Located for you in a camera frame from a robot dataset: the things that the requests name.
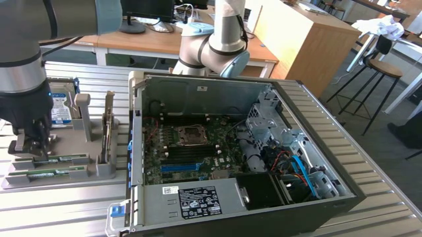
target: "hard drive label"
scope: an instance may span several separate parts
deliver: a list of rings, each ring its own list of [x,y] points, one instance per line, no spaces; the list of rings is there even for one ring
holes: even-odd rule
[[[70,109],[63,104],[66,96],[63,93],[51,93],[51,124],[68,124],[72,122]]]
[[[178,201],[184,219],[222,214],[214,186],[178,189]]]

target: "white cloth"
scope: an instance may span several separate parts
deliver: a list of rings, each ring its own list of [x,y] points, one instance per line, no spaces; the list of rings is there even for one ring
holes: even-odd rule
[[[383,35],[389,40],[396,40],[404,32],[401,24],[393,21],[391,15],[376,19],[357,20],[351,26],[361,31],[360,36],[372,33]]]

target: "motherboard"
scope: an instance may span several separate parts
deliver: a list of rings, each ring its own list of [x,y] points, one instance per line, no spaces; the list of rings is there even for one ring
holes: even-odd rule
[[[245,163],[228,116],[144,118],[145,184],[222,179]]]

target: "robotic arm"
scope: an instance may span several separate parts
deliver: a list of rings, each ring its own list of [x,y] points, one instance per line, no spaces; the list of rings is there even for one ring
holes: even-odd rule
[[[102,34],[121,22],[118,0],[0,0],[0,118],[11,123],[11,154],[46,159],[53,101],[39,40]]]
[[[213,27],[204,23],[184,27],[173,74],[205,76],[210,69],[224,78],[238,76],[249,61],[242,9],[244,0],[216,0]]]

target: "metal sheet panel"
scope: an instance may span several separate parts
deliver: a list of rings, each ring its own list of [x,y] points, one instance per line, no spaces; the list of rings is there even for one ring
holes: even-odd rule
[[[90,110],[100,112],[104,106],[106,90],[121,91],[114,99],[117,109],[128,109],[126,82],[130,68],[101,67],[69,63],[46,63],[47,76],[77,76],[94,101]],[[281,81],[288,95],[311,96],[305,88],[295,81]],[[312,124],[329,149],[368,197],[352,210],[332,218],[309,236],[420,236],[422,215],[385,177],[379,167],[357,146],[344,129],[333,121],[315,98],[295,102],[301,112],[319,112],[328,116],[329,123]],[[125,167],[125,139],[128,136],[128,117],[124,110],[117,116],[118,126],[118,163]],[[9,165],[13,156],[6,154],[3,144],[11,139],[10,126],[0,130],[0,164]],[[34,187],[19,190],[0,190],[0,236],[90,236],[102,237],[105,227],[105,209],[110,202],[121,201],[125,188],[125,170],[116,172],[112,180],[89,183],[72,183],[58,186]]]

